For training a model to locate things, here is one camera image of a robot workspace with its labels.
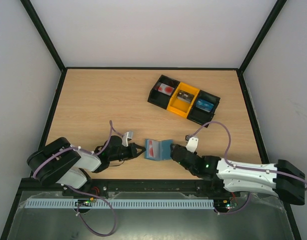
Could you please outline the teal leather card holder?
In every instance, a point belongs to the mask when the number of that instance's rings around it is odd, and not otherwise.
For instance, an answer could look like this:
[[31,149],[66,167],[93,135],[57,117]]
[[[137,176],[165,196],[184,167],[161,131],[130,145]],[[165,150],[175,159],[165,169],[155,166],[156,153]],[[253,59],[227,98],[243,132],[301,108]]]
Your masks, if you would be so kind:
[[144,158],[147,160],[152,160],[152,161],[166,161],[166,160],[171,160],[171,144],[173,144],[172,139],[167,139],[167,140],[162,140],[162,141],[157,141],[158,142],[158,155],[155,159],[148,159],[146,158],[146,151]]

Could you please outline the red white credit card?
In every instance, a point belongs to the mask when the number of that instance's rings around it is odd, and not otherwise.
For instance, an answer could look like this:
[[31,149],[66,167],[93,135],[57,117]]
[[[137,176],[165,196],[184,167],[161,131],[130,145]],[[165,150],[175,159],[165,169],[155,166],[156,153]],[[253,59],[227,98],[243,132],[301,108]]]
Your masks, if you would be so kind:
[[152,139],[146,140],[146,158],[155,159],[158,156],[158,142]]

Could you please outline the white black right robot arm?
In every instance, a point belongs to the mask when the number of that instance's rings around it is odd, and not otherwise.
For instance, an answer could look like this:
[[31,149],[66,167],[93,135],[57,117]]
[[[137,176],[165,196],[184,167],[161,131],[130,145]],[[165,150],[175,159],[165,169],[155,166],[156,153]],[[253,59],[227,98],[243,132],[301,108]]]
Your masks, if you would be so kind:
[[212,182],[212,192],[252,192],[272,195],[291,205],[305,204],[305,174],[287,160],[277,163],[245,164],[218,156],[198,156],[179,144],[170,146],[170,156],[196,176]]

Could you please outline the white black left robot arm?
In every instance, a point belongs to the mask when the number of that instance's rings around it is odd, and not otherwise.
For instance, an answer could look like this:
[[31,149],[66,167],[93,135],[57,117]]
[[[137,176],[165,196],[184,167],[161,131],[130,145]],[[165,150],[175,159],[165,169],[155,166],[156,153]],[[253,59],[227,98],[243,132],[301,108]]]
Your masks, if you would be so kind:
[[87,151],[60,137],[31,154],[26,163],[33,172],[32,177],[44,187],[61,184],[80,189],[89,180],[87,171],[100,173],[111,162],[132,160],[146,151],[144,146],[128,140],[114,135],[95,151]]

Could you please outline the black VIP card stack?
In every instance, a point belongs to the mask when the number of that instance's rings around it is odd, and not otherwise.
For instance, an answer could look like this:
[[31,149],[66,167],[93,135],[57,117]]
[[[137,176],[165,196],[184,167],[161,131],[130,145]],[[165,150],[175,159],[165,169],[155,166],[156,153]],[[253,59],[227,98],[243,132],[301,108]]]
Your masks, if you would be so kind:
[[186,92],[186,91],[183,91],[183,90],[180,90],[177,94],[177,98],[181,101],[184,101],[186,103],[191,103],[194,99],[195,95],[194,94],[191,94],[189,92]]

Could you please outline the blue VIP card stack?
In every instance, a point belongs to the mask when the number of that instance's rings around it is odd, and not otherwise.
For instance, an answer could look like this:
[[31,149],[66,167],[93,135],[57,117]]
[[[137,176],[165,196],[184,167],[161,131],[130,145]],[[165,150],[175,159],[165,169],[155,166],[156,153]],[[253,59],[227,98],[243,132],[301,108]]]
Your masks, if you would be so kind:
[[207,101],[207,100],[199,98],[196,102],[195,107],[200,109],[200,110],[203,110],[205,112],[210,113],[212,111],[212,109],[214,108],[214,104]]

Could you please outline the red white card stack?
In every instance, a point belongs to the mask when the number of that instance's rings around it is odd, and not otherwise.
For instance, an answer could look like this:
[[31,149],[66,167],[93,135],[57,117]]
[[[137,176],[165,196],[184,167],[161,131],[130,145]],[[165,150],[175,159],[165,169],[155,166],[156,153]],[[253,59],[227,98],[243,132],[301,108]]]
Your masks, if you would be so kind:
[[164,83],[160,83],[159,86],[157,87],[157,91],[165,95],[171,96],[174,91],[174,88]]

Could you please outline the yellow middle bin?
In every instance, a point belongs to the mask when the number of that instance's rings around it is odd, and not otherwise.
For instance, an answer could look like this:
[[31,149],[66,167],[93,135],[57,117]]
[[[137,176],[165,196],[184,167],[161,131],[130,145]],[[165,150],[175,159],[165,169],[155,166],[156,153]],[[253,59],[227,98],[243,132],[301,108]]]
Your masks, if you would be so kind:
[[[191,103],[184,102],[177,98],[178,92],[180,90],[194,95],[194,99]],[[166,110],[186,119],[199,91],[200,89],[180,81],[180,84],[173,93]]]

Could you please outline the black bin right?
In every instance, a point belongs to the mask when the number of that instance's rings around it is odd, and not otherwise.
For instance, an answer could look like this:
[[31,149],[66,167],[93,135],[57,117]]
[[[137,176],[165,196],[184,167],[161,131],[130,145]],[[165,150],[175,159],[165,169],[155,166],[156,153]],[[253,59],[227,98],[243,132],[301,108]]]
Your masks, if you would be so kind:
[[200,90],[186,118],[199,125],[210,122],[220,100],[220,97]]

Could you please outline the black bin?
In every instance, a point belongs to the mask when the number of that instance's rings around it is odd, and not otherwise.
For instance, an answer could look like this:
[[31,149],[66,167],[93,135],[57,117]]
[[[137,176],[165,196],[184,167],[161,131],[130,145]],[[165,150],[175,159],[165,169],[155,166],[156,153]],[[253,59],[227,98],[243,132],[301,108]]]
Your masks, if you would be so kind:
[[186,118],[199,125],[210,122],[220,100],[220,97],[200,90]]
[[179,86],[180,81],[161,75],[153,88],[150,90],[147,101],[162,109],[167,109],[172,95]]

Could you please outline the black bin left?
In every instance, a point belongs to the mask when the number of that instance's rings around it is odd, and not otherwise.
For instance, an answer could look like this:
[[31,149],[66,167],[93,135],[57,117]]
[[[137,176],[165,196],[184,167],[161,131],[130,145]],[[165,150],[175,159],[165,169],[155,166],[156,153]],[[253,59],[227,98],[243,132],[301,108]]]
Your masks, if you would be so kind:
[[150,90],[147,101],[162,109],[167,109],[172,95],[179,86],[180,81],[161,75],[153,88]]

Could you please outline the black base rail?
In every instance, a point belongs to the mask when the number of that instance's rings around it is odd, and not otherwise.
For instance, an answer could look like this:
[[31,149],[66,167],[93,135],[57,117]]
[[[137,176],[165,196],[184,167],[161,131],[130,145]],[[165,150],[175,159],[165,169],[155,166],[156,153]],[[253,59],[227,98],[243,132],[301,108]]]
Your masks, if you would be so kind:
[[147,180],[147,179],[94,179],[80,188],[81,192],[95,193],[92,188],[99,190],[101,197],[107,197],[109,193],[133,192],[133,193],[182,193],[196,197],[209,199],[230,198],[232,194],[223,189],[220,182],[205,180]]

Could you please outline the black frame post right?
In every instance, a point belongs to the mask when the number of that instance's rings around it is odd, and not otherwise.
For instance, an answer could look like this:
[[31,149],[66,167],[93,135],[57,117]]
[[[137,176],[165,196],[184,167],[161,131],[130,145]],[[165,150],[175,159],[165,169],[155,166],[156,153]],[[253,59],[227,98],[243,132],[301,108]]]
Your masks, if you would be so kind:
[[252,43],[249,51],[247,52],[244,60],[242,61],[239,71],[244,72],[248,65],[251,63],[253,57],[255,56],[257,50],[261,46],[263,40],[265,39],[266,35],[270,31],[271,27],[273,26],[274,22],[276,21],[277,17],[279,16],[280,12],[282,11],[283,7],[285,6],[287,0],[277,0],[271,9],[268,17],[266,18],[264,24],[262,25],[259,33],[257,34],[254,42]]

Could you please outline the black frame post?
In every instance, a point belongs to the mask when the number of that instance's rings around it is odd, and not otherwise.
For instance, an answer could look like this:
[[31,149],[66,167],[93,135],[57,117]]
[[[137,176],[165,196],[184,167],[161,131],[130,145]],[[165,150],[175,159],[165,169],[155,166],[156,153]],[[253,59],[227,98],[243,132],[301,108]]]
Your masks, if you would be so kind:
[[263,40],[265,39],[266,35],[270,31],[271,27],[273,26],[274,22],[276,21],[277,17],[279,16],[280,12],[282,11],[283,7],[285,6],[287,0],[277,0],[271,9],[268,17],[266,18],[264,24],[262,25],[259,33],[257,34],[254,42],[252,43],[249,51],[247,52],[244,60],[242,61],[239,71],[244,72],[248,65],[251,63],[253,57],[255,56],[257,50],[261,46]]
[[36,12],[32,2],[30,0],[20,0],[22,6],[24,7],[27,15],[35,26],[37,32],[39,33],[41,39],[43,40],[45,46],[47,47],[51,57],[56,63],[57,67],[61,72],[64,72],[66,67],[61,60],[60,55],[58,54],[49,34],[47,33],[38,13]]

